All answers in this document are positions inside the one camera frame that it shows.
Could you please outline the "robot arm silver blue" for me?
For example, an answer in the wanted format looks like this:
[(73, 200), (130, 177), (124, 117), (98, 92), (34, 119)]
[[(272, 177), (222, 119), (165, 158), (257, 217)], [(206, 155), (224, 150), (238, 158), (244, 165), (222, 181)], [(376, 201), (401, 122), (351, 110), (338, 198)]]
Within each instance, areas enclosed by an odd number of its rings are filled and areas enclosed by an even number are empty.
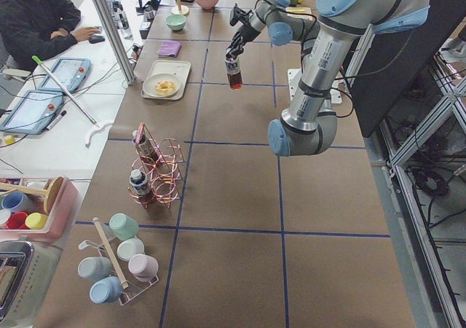
[(367, 28), (376, 34), (397, 33), (422, 25), (430, 0), (316, 0), (315, 21), (291, 17), (291, 0), (258, 0), (254, 9), (234, 7), (230, 24), (242, 23), (226, 50), (234, 60), (246, 43), (266, 28), (272, 43), (299, 41), (301, 78), (290, 106), (268, 127), (268, 142), (278, 156), (316, 155), (332, 145), (337, 117), (331, 85), (352, 46)]

